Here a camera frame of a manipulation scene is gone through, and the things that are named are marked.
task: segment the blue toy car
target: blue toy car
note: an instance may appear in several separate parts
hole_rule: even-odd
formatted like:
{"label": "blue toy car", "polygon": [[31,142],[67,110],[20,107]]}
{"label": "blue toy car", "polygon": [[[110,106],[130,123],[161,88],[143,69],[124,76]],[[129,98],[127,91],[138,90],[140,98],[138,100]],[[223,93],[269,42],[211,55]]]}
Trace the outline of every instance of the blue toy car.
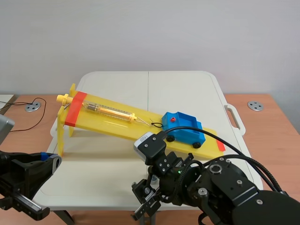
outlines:
{"label": "blue toy car", "polygon": [[[170,113],[167,112],[162,117],[162,129],[168,130],[170,128],[179,127],[179,126],[187,126],[193,128],[202,129],[202,125],[197,121],[196,117],[186,115],[181,112]],[[203,133],[194,130],[174,130],[169,133],[166,140],[168,142],[178,141],[186,144],[193,145],[193,148],[198,149],[205,142],[205,137]]]}

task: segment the yellow ramp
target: yellow ramp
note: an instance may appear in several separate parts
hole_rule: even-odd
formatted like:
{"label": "yellow ramp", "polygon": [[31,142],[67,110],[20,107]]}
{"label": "yellow ramp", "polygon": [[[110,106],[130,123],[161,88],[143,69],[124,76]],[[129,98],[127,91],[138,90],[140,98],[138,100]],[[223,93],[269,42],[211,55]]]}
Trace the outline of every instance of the yellow ramp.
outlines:
{"label": "yellow ramp", "polygon": [[[130,113],[135,113],[135,115],[148,124],[151,124],[152,122],[159,122],[161,123],[162,115],[148,112],[146,110],[134,108],[128,105],[124,105],[121,103],[117,103],[108,99],[96,97],[93,95],[87,95],[85,100],[106,105],[112,108],[120,109],[123,111],[127,111]],[[67,107],[60,115],[60,122],[64,123],[66,116],[68,114],[69,107]],[[77,117],[76,125],[77,128],[82,128],[86,130],[91,130],[107,135],[113,135],[125,139],[130,140],[137,140],[139,137],[141,137],[143,134],[147,132],[152,132],[157,134],[159,131],[161,131],[161,128],[157,128],[155,126],[148,126],[147,124],[139,123],[136,121],[128,122],[126,120],[120,120],[116,119],[110,116],[102,115],[90,110],[87,110],[86,108],[81,108],[79,115]],[[213,134],[216,134],[215,131],[203,128],[204,130],[207,130]],[[184,144],[181,142],[166,142],[167,143],[167,149],[173,150],[177,152],[182,153],[193,153],[194,156],[199,156],[203,158],[216,158],[223,155],[223,152],[219,150],[217,141],[207,135],[205,135],[206,141],[200,147],[199,149],[194,149],[191,145]]]}

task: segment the red tape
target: red tape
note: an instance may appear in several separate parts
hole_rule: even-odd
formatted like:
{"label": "red tape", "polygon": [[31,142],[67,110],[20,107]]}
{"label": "red tape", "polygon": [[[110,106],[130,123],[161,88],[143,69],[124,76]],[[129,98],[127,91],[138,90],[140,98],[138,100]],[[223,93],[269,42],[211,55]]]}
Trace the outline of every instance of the red tape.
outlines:
{"label": "red tape", "polygon": [[226,149],[225,149],[224,144],[218,140],[216,140],[216,141],[217,141],[217,146],[219,148],[219,151],[225,151]]}
{"label": "red tape", "polygon": [[75,127],[77,117],[79,115],[81,106],[83,105],[83,100],[85,99],[87,93],[83,92],[77,92],[77,94],[74,96],[71,104],[69,112],[67,113],[65,125]]}

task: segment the white wall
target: white wall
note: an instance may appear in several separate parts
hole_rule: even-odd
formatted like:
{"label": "white wall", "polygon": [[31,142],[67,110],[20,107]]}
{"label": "white wall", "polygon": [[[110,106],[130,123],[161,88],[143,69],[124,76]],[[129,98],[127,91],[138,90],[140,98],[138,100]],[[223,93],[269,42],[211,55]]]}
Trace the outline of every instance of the white wall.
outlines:
{"label": "white wall", "polygon": [[0,1],[0,93],[64,93],[92,71],[205,70],[225,93],[271,93],[300,130],[299,59],[299,0]]}

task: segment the black string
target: black string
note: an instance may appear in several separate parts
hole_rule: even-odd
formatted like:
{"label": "black string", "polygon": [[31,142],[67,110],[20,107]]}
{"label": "black string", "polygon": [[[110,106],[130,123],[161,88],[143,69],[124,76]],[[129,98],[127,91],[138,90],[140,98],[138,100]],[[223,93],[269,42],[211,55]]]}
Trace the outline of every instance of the black string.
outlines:
{"label": "black string", "polygon": [[153,126],[155,126],[155,127],[157,127],[157,128],[162,128],[162,127],[163,127],[163,124],[162,124],[162,123],[151,123],[151,125],[153,125]]}
{"label": "black string", "polygon": [[2,102],[2,101],[0,101],[0,103],[8,104],[7,106],[5,106],[5,107],[3,107],[3,108],[1,108],[1,109],[4,109],[4,108],[9,107],[9,106],[11,106],[11,105],[32,105],[32,103],[28,103],[28,102],[8,103],[8,102]]}
{"label": "black string", "polygon": [[44,117],[44,115],[45,115],[45,111],[46,111],[46,104],[47,104],[47,102],[46,102],[46,100],[45,100],[45,99],[43,99],[43,98],[41,98],[41,97],[36,97],[36,98],[35,98],[35,99],[32,101],[32,103],[28,103],[28,104],[32,105],[32,104],[33,104],[33,102],[34,102],[36,99],[41,99],[41,100],[43,100],[43,101],[45,102],[45,106],[44,106],[44,112],[43,112],[43,115],[42,115],[41,119],[39,120],[39,122],[37,122],[37,124],[36,124],[36,125],[34,125],[34,126],[32,126],[32,127],[28,128],[28,129],[21,129],[21,130],[11,130],[10,132],[30,130],[30,129],[34,128],[35,126],[37,126],[37,125],[38,125],[38,124],[39,124],[39,123],[42,121],[42,119],[43,119],[43,117]]}

